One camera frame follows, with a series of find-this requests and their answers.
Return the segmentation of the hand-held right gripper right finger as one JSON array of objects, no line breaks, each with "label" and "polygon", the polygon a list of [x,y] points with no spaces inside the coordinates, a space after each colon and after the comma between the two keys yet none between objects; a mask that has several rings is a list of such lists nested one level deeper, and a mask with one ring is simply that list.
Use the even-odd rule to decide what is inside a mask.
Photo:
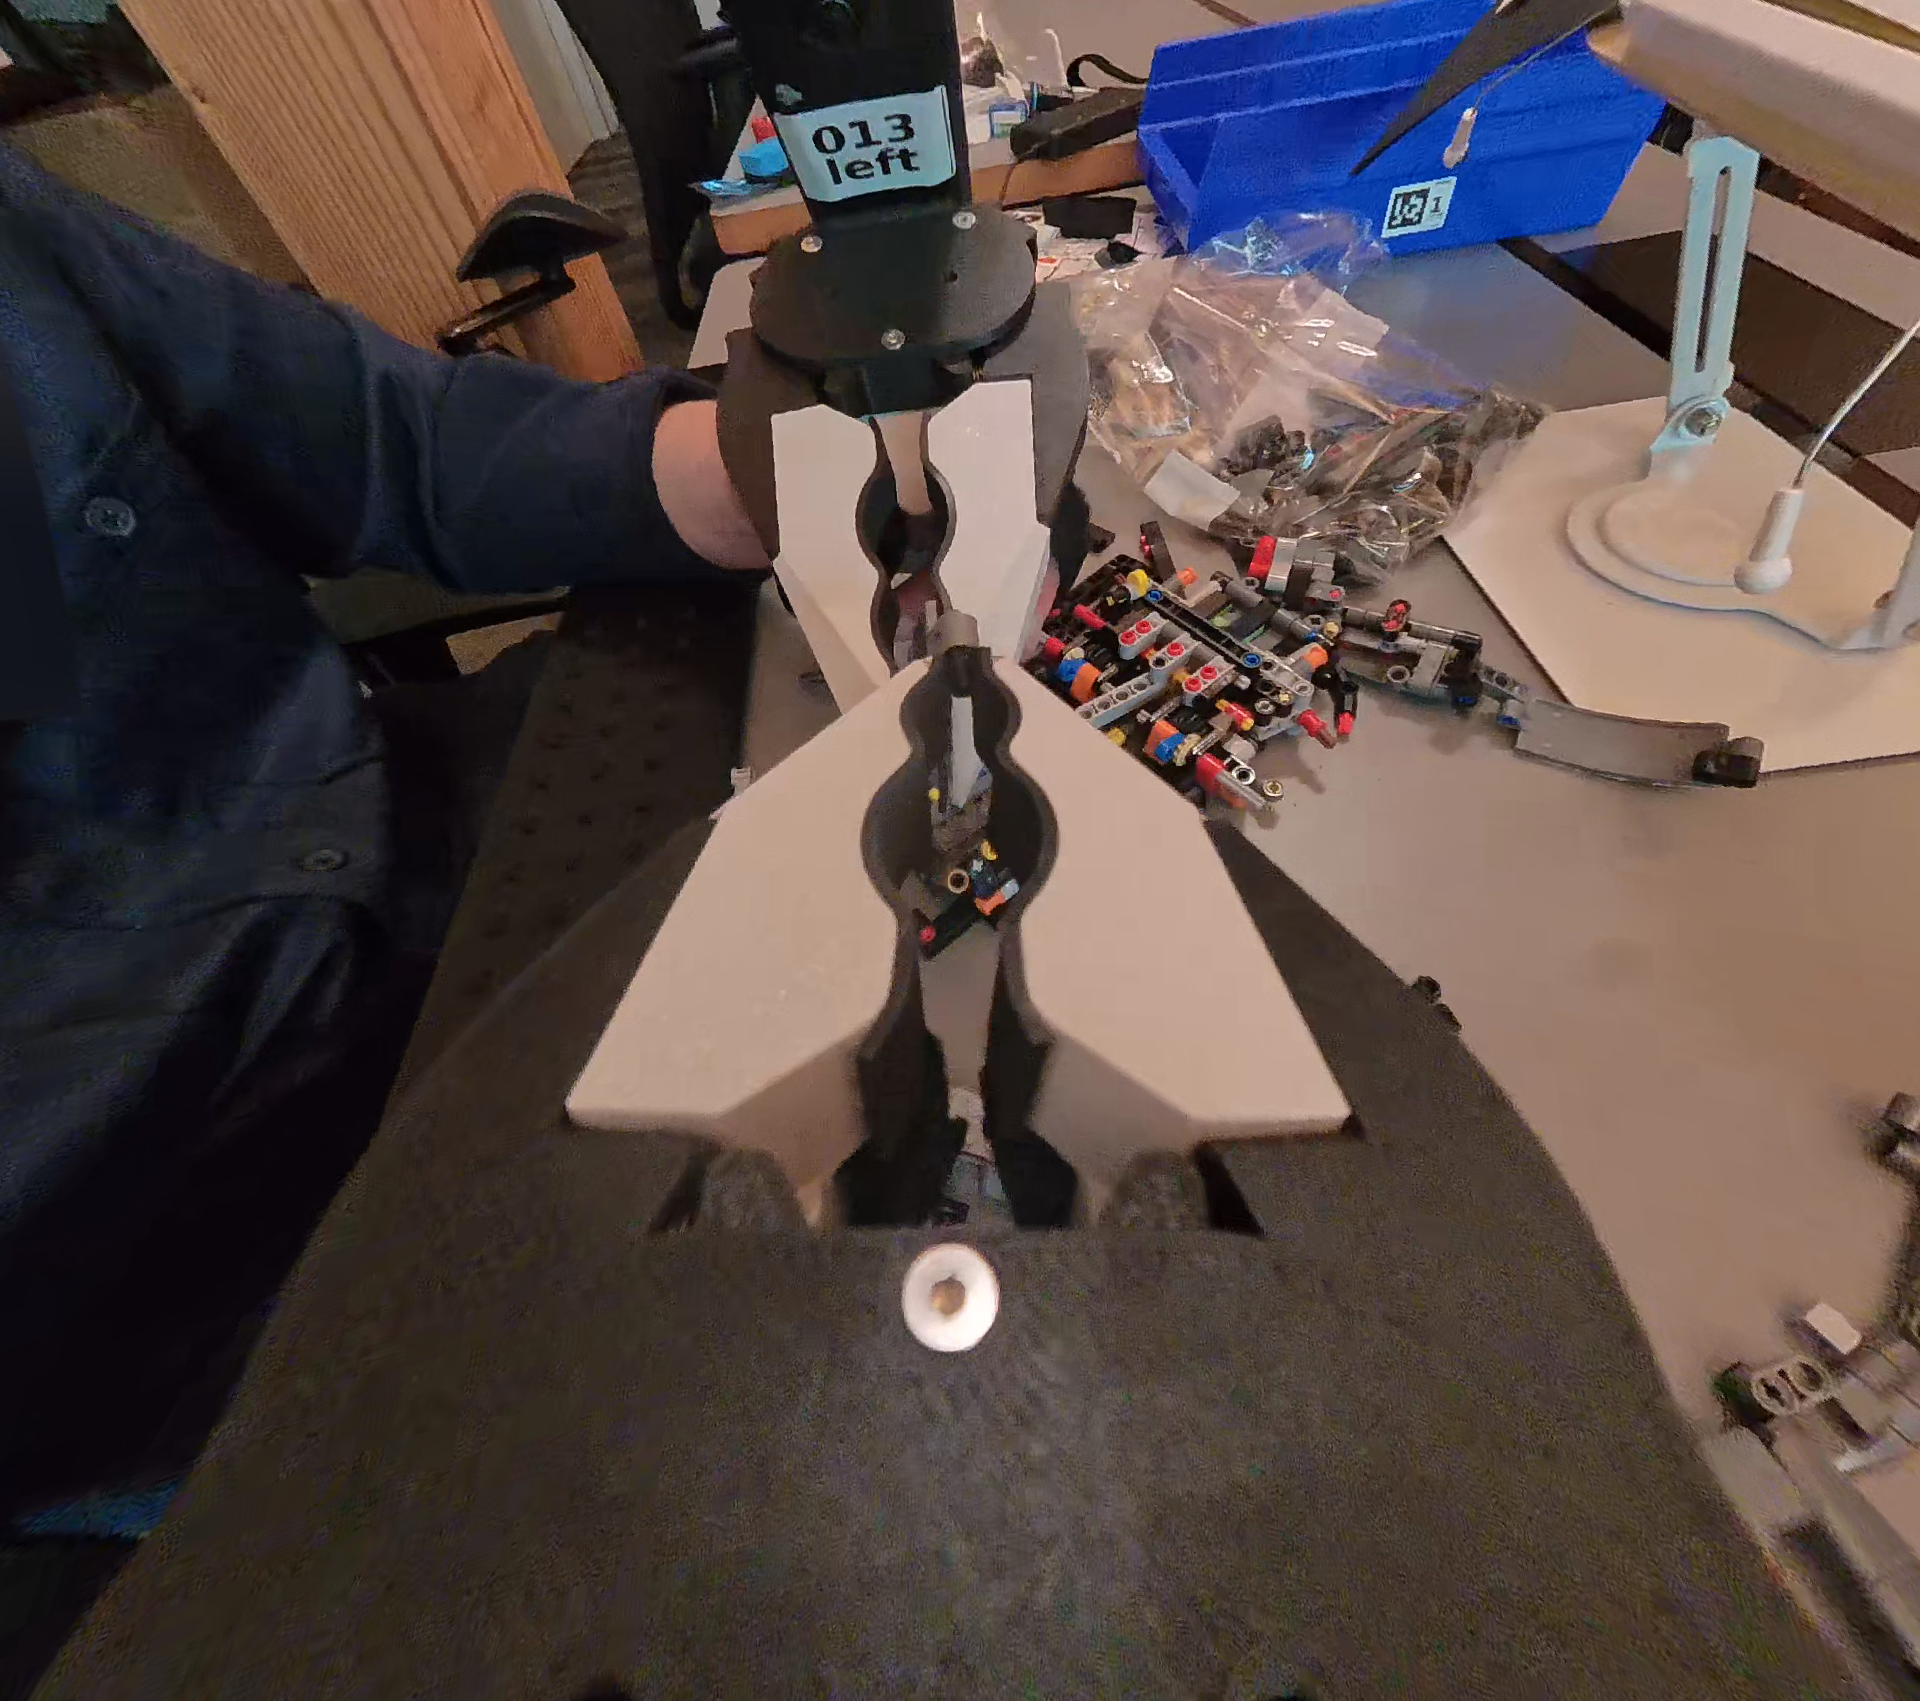
[{"label": "hand-held right gripper right finger", "polygon": [[999,929],[989,1145],[1023,1225],[1095,1211],[1148,1155],[1350,1119],[1195,808],[1008,663],[997,767],[1040,818]]}]

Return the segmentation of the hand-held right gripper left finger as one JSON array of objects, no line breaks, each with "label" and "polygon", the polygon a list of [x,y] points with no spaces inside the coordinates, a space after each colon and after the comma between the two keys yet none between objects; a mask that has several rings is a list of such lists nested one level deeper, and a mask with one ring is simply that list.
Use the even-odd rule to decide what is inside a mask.
[{"label": "hand-held right gripper left finger", "polygon": [[952,691],[915,663],[711,821],[568,1117],[772,1156],[854,1225],[933,1221],[960,1149],[921,1001]]}]

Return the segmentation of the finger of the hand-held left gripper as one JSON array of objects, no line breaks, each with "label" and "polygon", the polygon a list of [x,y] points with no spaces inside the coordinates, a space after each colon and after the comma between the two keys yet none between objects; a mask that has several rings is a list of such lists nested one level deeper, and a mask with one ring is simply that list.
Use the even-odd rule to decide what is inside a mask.
[{"label": "finger of the hand-held left gripper", "polygon": [[924,424],[924,465],[948,519],[931,562],[940,598],[1008,663],[1023,656],[1050,566],[1031,398],[1028,381],[986,383]]},{"label": "finger of the hand-held left gripper", "polygon": [[870,495],[891,498],[874,428],[825,405],[772,419],[777,552],[773,575],[833,707],[852,710],[895,670],[891,575],[863,523]]}]

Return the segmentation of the lego car chassis assembly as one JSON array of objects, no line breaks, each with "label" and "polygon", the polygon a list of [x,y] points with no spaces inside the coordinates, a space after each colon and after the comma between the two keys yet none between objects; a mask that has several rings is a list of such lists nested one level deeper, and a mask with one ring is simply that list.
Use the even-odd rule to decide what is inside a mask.
[{"label": "lego car chassis assembly", "polygon": [[1345,570],[1316,542],[1258,539],[1209,585],[1174,569],[1158,524],[1042,618],[1023,670],[1087,731],[1198,808],[1268,823],[1282,739],[1347,740],[1357,685],[1340,654]]}]

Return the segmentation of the lego subassembly with curved panel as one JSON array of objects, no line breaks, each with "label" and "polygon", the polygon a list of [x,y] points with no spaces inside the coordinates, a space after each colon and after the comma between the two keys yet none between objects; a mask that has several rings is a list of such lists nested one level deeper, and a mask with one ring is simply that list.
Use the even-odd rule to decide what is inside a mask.
[{"label": "lego subassembly with curved panel", "polygon": [[1331,659],[1362,689],[1459,718],[1483,716],[1517,754],[1646,787],[1755,787],[1764,744],[1721,725],[1659,723],[1574,707],[1496,668],[1478,633],[1437,625],[1316,539],[1236,549],[1244,585],[1291,617],[1331,625]]}]

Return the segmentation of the person's left forearm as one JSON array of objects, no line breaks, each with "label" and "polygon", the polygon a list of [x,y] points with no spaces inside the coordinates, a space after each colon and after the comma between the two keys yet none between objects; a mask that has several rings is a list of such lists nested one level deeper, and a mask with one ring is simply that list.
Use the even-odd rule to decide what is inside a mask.
[{"label": "person's left forearm", "polygon": [[708,396],[669,368],[586,384],[502,358],[447,371],[437,392],[404,379],[292,477],[289,556],[324,578],[386,569],[472,593],[734,575],[674,535],[650,463],[661,409]]}]

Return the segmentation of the clear bag of lego pieces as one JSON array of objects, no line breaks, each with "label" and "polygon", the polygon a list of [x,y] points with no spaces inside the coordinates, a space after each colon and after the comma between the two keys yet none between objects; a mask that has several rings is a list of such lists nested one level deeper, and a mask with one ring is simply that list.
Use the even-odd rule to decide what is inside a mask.
[{"label": "clear bag of lego pieces", "polygon": [[1350,296],[1386,263],[1344,210],[1284,210],[1182,255],[1079,275],[1091,440],[1220,542],[1299,540],[1366,583],[1403,569],[1548,409]]}]

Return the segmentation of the person's left hand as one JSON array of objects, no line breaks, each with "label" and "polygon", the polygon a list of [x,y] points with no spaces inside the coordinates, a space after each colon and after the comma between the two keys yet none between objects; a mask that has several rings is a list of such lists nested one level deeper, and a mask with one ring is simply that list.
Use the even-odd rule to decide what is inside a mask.
[{"label": "person's left hand", "polygon": [[728,472],[714,398],[661,409],[651,435],[651,481],[660,508],[683,547],[714,569],[766,573],[772,561]]}]

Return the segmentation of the black perforated mat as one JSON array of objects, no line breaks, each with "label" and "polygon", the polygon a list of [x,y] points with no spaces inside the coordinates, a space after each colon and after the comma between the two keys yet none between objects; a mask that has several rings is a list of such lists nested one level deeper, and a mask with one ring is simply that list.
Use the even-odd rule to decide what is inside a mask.
[{"label": "black perforated mat", "polygon": [[539,652],[398,1080],[410,1085],[742,762],[762,585],[581,588]]}]

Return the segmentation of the black power adapter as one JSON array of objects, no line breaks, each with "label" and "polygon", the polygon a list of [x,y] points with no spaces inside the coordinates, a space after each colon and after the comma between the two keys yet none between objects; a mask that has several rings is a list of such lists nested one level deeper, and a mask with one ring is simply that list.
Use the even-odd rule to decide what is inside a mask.
[{"label": "black power adapter", "polygon": [[1062,160],[1130,138],[1139,127],[1145,79],[1086,53],[1064,68],[1065,88],[1033,88],[1031,110],[1008,135],[1020,160]]}]

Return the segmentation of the plain blue plastic bin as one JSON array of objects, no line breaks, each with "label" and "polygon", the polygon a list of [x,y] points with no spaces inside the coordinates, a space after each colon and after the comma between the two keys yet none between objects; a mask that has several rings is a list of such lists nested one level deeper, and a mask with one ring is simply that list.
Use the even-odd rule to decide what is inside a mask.
[{"label": "plain blue plastic bin", "polygon": [[1357,171],[1496,0],[1384,0],[1155,51],[1135,130],[1151,198],[1184,249],[1290,213],[1344,210],[1412,234],[1442,206],[1389,206],[1394,159]]}]

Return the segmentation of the person's torso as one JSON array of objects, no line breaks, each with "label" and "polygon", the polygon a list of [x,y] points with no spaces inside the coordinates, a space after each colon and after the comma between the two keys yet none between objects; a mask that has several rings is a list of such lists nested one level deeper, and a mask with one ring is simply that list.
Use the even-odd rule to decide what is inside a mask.
[{"label": "person's torso", "polygon": [[73,680],[3,713],[5,1516],[179,1471],[378,1119],[460,874],[287,502],[467,362],[3,151],[3,440]]}]

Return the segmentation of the white book stand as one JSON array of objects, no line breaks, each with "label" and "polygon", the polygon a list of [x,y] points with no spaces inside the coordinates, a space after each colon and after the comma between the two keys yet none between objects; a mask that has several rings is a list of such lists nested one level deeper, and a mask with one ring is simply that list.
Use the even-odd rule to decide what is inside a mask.
[{"label": "white book stand", "polygon": [[1916,754],[1916,524],[1857,454],[1873,392],[1916,410],[1916,314],[1840,366],[1748,260],[1759,164],[1916,241],[1916,29],[1840,0],[1503,0],[1500,61],[1581,22],[1692,115],[1668,384],[1560,413],[1452,552],[1581,709],[1754,734],[1786,772]]}]

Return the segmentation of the blue bin with tag label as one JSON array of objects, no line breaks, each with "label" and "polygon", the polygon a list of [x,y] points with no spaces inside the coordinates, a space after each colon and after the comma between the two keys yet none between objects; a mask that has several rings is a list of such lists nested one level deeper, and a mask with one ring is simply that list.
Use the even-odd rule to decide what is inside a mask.
[{"label": "blue bin with tag label", "polygon": [[1442,206],[1412,234],[1371,234],[1394,255],[1485,247],[1599,223],[1662,115],[1580,40],[1442,104],[1357,171],[1392,156],[1389,206]]}]

